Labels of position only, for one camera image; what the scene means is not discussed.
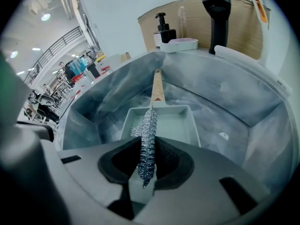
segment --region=bottle label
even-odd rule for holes
[[[163,42],[161,40],[161,34],[160,33],[154,34],[154,42],[155,42],[156,47],[160,47],[160,44]]]

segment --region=dustpan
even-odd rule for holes
[[[161,70],[154,74],[151,103],[147,107],[129,109],[120,139],[130,137],[131,128],[142,124],[145,113],[153,104],[157,115],[156,136],[177,140],[200,147],[195,120],[188,105],[169,106],[165,102]]]

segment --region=wooden handle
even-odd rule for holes
[[[151,102],[155,101],[165,101],[163,81],[161,79],[161,69],[156,69],[154,72]]]

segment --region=yellow object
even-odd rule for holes
[[[96,62],[100,62],[103,58],[105,58],[106,56],[105,55],[103,55],[103,56],[101,56],[100,58],[97,58],[96,59]]]

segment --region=cardboard box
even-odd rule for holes
[[[263,35],[252,1],[231,0],[227,47],[254,59],[260,58]],[[265,7],[267,17],[270,9]],[[147,51],[155,49],[153,33],[158,31],[157,13],[166,13],[165,22],[176,29],[177,38],[199,40],[199,47],[210,47],[211,18],[202,0],[179,0],[157,7],[138,18]]]

